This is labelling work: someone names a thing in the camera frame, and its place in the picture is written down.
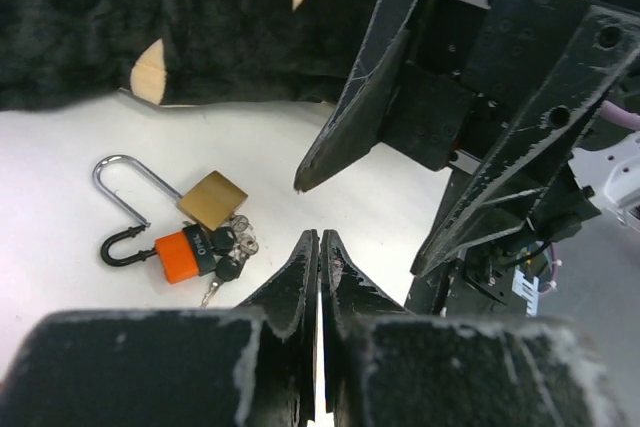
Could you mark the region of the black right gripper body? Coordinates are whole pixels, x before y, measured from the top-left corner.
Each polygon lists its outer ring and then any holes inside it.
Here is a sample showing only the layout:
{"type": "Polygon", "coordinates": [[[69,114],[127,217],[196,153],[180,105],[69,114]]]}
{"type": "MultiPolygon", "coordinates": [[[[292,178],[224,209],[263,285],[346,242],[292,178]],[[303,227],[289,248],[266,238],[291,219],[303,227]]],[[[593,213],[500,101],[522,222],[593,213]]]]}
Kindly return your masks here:
{"type": "MultiPolygon", "coordinates": [[[[457,80],[408,66],[384,140],[425,166],[451,168],[431,232],[519,108],[549,76],[592,5],[603,7],[596,0],[491,0],[457,80]]],[[[518,270],[540,264],[553,244],[574,236],[599,215],[592,203],[592,188],[577,183],[569,162],[589,135],[602,100],[521,230],[461,250],[424,276],[413,275],[407,306],[507,304],[506,287],[518,270]]],[[[559,146],[545,150],[508,181],[508,191],[540,187],[546,178],[544,169],[559,151],[559,146]]]]}

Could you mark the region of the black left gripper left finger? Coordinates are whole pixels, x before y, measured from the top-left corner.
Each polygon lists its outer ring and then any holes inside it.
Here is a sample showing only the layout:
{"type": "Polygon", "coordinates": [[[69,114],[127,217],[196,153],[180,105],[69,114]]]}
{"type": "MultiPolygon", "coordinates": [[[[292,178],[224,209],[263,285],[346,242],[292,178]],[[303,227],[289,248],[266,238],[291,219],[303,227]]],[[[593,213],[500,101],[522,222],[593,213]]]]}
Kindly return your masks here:
{"type": "Polygon", "coordinates": [[[41,320],[1,388],[5,426],[304,426],[315,417],[319,238],[227,309],[41,320]]]}

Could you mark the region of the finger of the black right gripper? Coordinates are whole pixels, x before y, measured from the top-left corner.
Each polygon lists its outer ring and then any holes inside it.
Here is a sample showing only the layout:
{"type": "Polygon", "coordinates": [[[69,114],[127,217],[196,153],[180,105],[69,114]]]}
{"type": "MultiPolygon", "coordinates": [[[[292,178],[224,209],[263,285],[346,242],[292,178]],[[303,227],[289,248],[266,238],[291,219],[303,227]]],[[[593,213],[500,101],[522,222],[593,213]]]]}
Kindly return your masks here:
{"type": "Polygon", "coordinates": [[[609,88],[639,53],[637,16],[590,6],[559,60],[503,131],[411,267],[424,276],[459,251],[509,236],[548,190],[609,88]],[[516,174],[550,147],[560,151],[540,187],[509,192],[516,174]]]}
{"type": "Polygon", "coordinates": [[[396,88],[420,0],[376,0],[335,110],[298,166],[293,186],[308,192],[366,156],[396,88]]]}

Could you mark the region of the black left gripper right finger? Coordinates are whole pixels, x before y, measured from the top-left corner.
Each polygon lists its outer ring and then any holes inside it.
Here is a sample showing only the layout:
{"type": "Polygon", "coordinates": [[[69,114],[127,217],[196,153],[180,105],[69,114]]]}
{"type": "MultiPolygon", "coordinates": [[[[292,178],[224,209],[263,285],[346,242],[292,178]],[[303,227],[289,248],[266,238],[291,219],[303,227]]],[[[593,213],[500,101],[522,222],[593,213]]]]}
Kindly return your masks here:
{"type": "Polygon", "coordinates": [[[549,317],[409,312],[351,260],[320,249],[325,405],[339,426],[621,426],[593,343],[549,317]]]}

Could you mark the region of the black headed key pair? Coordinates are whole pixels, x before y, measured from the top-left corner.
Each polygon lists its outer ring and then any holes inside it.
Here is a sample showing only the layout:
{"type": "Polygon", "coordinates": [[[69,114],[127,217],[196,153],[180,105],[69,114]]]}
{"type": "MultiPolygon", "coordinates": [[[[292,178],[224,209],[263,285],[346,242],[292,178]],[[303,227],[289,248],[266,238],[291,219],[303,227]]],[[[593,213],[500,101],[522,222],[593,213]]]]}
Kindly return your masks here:
{"type": "Polygon", "coordinates": [[[206,308],[213,296],[223,284],[238,279],[248,258],[238,259],[234,254],[236,235],[231,227],[219,227],[211,236],[214,260],[216,266],[213,271],[209,288],[200,303],[206,308]]]}

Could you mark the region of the orange black small padlock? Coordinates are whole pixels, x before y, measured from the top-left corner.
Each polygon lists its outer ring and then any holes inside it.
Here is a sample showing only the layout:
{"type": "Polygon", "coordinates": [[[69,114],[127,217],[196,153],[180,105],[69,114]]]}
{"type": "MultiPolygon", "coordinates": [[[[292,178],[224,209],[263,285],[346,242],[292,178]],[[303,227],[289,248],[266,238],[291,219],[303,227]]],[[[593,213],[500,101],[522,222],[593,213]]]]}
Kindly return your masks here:
{"type": "Polygon", "coordinates": [[[201,277],[215,271],[217,261],[208,232],[196,224],[156,239],[151,249],[140,250],[123,258],[111,255],[110,249],[116,243],[135,238],[146,229],[145,225],[138,225],[108,237],[100,248],[102,261],[108,266],[120,268],[157,256],[169,284],[176,284],[196,276],[201,277]]]}

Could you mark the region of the brass padlock silver shackle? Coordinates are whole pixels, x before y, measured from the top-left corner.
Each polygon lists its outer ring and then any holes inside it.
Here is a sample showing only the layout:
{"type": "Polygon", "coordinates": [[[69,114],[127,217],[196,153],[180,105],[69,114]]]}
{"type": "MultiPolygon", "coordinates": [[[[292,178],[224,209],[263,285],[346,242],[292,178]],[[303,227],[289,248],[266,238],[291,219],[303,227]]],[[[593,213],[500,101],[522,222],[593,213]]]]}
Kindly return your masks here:
{"type": "Polygon", "coordinates": [[[176,207],[183,214],[211,231],[227,221],[248,198],[248,194],[242,188],[217,170],[202,178],[186,194],[181,194],[145,164],[130,155],[116,154],[101,159],[92,171],[93,184],[104,196],[143,227],[149,227],[151,223],[103,182],[104,171],[116,164],[127,165],[143,178],[150,180],[176,201],[176,207]]]}

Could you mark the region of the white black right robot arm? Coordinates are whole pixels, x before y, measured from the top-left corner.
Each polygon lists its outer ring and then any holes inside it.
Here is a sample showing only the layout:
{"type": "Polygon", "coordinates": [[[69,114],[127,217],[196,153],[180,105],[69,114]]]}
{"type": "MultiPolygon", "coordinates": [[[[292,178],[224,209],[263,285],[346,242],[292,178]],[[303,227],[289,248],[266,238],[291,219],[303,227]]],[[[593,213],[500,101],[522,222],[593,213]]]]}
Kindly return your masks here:
{"type": "Polygon", "coordinates": [[[295,188],[379,143],[451,171],[407,309],[534,314],[557,243],[639,225],[639,0],[377,0],[295,188]]]}

